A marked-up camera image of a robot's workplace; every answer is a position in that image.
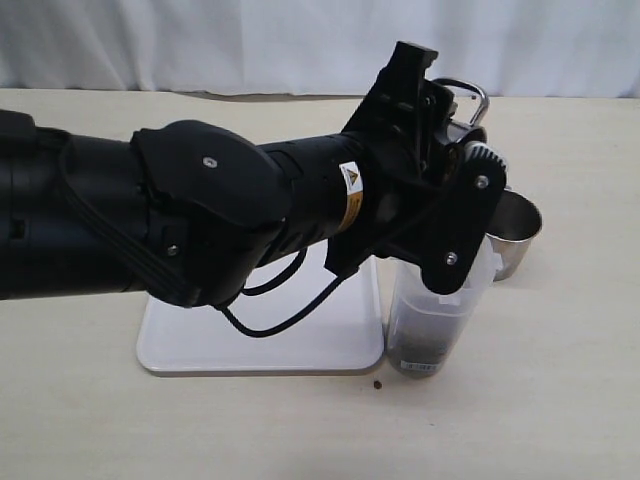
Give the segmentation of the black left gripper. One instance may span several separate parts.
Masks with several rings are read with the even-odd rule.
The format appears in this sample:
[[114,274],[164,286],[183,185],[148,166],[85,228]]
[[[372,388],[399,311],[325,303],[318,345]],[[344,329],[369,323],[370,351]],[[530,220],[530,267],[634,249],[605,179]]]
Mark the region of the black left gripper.
[[434,293],[459,290],[506,185],[491,160],[465,160],[446,137],[453,95],[425,79],[439,52],[397,41],[387,64],[344,126],[355,142],[364,202],[332,237],[324,266],[335,275],[366,259],[415,265]]

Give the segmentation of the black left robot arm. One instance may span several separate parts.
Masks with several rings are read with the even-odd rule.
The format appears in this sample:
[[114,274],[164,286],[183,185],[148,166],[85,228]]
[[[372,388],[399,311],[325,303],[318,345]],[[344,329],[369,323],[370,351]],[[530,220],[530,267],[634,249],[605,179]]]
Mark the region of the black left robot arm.
[[434,50],[400,42],[337,133],[257,145],[197,120],[127,141],[1,114],[1,296],[144,290],[224,307],[257,268],[316,243],[338,279],[372,256],[460,288],[506,185]]

